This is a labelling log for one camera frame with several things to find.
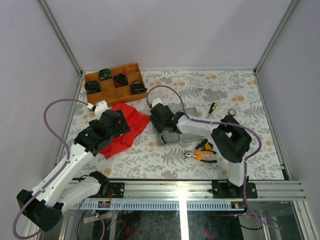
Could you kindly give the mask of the grey plastic tool case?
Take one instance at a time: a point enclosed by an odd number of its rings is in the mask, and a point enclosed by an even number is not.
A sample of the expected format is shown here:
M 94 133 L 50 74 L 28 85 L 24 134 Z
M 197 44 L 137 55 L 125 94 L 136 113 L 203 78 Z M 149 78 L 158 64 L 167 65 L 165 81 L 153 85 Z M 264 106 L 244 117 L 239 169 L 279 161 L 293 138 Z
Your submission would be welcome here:
M 153 129 L 155 130 L 156 140 L 160 147 L 176 145 L 180 142 L 190 143 L 194 141 L 201 141 L 204 138 L 196 134 L 178 134 L 169 132 L 167 130 L 163 131 L 162 133 L 159 133 L 156 131 L 155 127 L 153 127 Z

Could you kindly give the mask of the black yellow screwdriver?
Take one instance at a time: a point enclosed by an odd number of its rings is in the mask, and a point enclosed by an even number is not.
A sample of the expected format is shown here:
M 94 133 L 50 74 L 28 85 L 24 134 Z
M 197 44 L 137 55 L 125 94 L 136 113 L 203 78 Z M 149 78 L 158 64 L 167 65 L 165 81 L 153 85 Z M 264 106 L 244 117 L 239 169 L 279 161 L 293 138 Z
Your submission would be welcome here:
M 211 105 L 210 105 L 210 108 L 209 108 L 209 111 L 207 113 L 208 116 L 211 116 L 212 115 L 212 112 L 215 110 L 217 106 L 217 103 L 216 102 L 213 102 Z

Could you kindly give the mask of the black electrical tape roll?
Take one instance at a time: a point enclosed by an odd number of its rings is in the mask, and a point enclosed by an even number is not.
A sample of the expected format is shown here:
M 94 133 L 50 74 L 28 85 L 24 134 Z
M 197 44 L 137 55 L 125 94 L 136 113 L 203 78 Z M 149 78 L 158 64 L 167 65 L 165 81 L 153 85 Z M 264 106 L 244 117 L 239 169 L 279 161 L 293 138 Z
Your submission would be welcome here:
M 237 114 L 237 112 L 234 109 L 228 110 L 228 115 L 234 117 Z

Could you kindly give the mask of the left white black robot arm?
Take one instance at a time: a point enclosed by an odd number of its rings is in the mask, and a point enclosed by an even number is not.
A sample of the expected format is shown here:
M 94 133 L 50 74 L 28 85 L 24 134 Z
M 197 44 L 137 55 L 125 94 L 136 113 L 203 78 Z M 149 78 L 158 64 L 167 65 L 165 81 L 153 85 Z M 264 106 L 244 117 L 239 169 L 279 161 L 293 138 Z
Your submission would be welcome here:
M 22 214 L 42 231 L 51 230 L 62 215 L 83 199 L 105 197 L 109 179 L 98 171 L 67 187 L 75 174 L 112 141 L 128 133 L 130 127 L 121 110 L 105 110 L 99 119 L 89 122 L 70 147 L 69 154 L 32 190 L 22 189 L 16 196 Z

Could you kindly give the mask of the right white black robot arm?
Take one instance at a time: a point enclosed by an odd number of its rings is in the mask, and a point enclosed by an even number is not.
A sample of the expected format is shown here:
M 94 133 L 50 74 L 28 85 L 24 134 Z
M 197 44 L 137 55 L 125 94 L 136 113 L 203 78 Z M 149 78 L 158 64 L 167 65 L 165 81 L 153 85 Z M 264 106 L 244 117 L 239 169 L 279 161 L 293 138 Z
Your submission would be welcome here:
M 213 123 L 182 111 L 173 113 L 167 105 L 158 103 L 150 109 L 149 118 L 158 133 L 193 134 L 214 142 L 220 155 L 228 161 L 229 194 L 237 198 L 245 193 L 243 158 L 250 149 L 252 138 L 234 117 L 226 115 L 220 122 Z

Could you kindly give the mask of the floral table mat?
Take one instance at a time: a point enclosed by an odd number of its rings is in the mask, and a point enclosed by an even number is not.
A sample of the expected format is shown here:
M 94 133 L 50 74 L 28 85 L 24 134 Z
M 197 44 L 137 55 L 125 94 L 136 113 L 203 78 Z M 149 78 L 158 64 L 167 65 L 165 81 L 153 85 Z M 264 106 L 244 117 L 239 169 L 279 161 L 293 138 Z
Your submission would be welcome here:
M 159 98 L 172 112 L 182 106 L 195 107 L 206 117 L 216 102 L 211 120 L 219 121 L 230 109 L 235 119 L 254 131 L 247 161 L 247 174 L 252 180 L 283 180 L 280 160 L 268 125 L 256 79 L 250 71 L 144 71 L 142 78 L 151 90 L 150 99 Z M 139 134 L 133 145 L 110 158 L 98 154 L 81 168 L 76 177 L 99 171 L 109 178 L 211 180 L 226 179 L 228 163 L 220 154 L 217 163 L 204 163 L 185 158 L 196 142 L 159 146 L 153 125 Z

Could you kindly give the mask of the black hex key set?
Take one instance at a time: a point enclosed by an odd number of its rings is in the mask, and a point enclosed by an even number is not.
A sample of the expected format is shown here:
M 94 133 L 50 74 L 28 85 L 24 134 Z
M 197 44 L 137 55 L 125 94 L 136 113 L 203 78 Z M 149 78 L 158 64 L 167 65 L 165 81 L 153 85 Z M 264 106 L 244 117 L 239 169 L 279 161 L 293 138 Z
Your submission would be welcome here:
M 204 138 L 194 149 L 196 151 L 210 151 L 213 149 L 213 144 Z

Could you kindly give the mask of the wooden compartment tray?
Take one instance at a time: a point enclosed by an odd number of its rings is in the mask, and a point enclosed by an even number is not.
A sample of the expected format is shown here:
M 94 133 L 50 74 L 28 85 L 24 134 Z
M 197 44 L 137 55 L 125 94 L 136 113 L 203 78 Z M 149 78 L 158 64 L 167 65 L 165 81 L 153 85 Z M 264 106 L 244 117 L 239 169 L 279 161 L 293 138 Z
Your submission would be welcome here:
M 144 83 L 142 73 L 138 63 L 130 63 L 117 67 L 112 67 L 110 76 L 107 79 L 101 80 L 99 72 L 86 73 L 84 75 L 84 82 L 97 81 L 100 90 L 96 93 L 86 93 L 87 102 L 96 104 L 105 100 L 108 106 L 112 107 L 117 103 L 129 103 L 137 100 L 142 100 L 147 96 L 147 93 L 132 94 L 132 87 Z M 126 76 L 127 84 L 119 86 L 116 84 L 114 77 L 123 74 Z

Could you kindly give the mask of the orange handled pliers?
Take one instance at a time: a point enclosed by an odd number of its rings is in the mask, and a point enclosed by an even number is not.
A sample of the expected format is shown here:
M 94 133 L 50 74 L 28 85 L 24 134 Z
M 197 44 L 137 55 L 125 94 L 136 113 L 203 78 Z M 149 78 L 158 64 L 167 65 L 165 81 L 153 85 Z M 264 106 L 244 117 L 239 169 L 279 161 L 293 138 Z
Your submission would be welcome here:
M 185 158 L 194 158 L 196 161 L 203 163 L 217 163 L 218 161 L 214 159 L 215 151 L 212 150 L 192 150 L 190 152 L 184 153 Z

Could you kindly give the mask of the aluminium mounting rail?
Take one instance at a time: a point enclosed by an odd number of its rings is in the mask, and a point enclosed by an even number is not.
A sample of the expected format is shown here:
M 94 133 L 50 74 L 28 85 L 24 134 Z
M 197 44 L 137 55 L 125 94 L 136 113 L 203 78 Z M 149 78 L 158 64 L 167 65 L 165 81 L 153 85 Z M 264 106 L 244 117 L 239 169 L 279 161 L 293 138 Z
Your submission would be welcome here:
M 179 198 L 202 200 L 232 200 L 226 180 L 155 180 L 155 179 L 111 179 L 111 183 L 124 183 L 124 200 L 177 200 Z M 306 201 L 307 196 L 299 181 L 294 180 L 250 180 L 239 192 L 246 191 L 249 201 Z

